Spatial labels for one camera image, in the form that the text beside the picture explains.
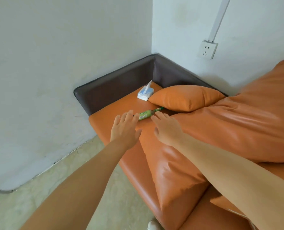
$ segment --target wall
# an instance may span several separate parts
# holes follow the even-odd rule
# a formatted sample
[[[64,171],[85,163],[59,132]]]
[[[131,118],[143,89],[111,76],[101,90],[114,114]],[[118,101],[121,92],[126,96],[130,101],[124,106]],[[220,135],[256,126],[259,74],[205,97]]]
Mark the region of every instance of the wall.
[[[284,59],[284,0],[231,0],[212,60],[197,57],[222,0],[153,0],[152,52],[230,95]]]
[[[0,0],[0,189],[92,138],[74,88],[151,43],[152,0]]]

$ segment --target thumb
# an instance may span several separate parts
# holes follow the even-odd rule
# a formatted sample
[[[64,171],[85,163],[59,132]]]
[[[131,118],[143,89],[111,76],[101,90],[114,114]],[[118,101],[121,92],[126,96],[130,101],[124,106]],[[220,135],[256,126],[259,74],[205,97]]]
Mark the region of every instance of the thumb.
[[[158,138],[159,137],[159,130],[158,128],[155,127],[155,131],[154,131],[155,136]]]
[[[135,133],[135,138],[136,139],[140,138],[141,132],[142,132],[142,129],[139,129],[139,130],[136,131],[136,133]]]

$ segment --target floor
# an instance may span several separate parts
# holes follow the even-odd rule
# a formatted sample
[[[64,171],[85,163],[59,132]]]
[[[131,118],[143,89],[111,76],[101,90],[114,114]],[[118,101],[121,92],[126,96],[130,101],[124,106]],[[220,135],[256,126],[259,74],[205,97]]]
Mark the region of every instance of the floor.
[[[0,194],[0,230],[19,229],[65,178],[96,155],[103,146],[95,136],[17,191]],[[117,166],[87,230],[146,230],[152,218],[152,212]]]

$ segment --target person's left hand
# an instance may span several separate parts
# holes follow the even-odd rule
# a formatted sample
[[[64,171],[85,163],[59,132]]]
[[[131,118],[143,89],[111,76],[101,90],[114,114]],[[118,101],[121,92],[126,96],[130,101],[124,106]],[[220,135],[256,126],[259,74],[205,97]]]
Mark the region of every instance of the person's left hand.
[[[133,116],[133,110],[122,114],[122,116],[116,116],[110,141],[119,141],[126,151],[132,148],[139,140],[142,132],[142,129],[136,131],[139,116],[138,113]]]

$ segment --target green bottle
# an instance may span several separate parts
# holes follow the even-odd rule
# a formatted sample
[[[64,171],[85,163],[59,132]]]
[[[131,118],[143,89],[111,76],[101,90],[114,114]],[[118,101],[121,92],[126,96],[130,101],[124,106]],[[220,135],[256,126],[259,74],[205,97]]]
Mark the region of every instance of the green bottle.
[[[145,112],[140,113],[139,121],[142,120],[142,119],[146,119],[146,118],[148,118],[148,117],[154,115],[155,112],[160,111],[160,110],[162,110],[162,109],[164,109],[164,107],[159,107],[159,108],[157,108],[157,109],[155,109],[155,110],[147,110],[147,111],[145,111]]]

